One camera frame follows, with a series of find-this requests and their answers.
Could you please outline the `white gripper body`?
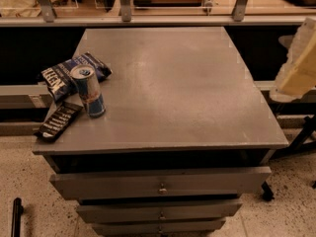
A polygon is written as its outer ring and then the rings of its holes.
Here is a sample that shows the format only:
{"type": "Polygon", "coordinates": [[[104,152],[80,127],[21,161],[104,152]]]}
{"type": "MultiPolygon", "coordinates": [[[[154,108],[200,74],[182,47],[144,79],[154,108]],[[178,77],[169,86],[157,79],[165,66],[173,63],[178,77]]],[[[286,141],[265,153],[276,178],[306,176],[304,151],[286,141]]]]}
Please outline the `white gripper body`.
{"type": "Polygon", "coordinates": [[[301,99],[316,86],[316,21],[306,18],[297,29],[284,63],[270,89],[270,98],[287,103],[301,99]]]}

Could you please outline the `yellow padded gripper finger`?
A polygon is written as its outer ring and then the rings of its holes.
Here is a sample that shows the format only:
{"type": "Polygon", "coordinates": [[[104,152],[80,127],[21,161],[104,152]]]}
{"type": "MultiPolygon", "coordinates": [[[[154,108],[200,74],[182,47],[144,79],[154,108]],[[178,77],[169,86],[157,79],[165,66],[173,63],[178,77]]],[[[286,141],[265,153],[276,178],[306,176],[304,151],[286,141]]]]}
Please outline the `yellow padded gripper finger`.
{"type": "Polygon", "coordinates": [[[293,41],[288,58],[281,68],[277,89],[282,93],[301,97],[316,85],[316,40],[293,41]]]}

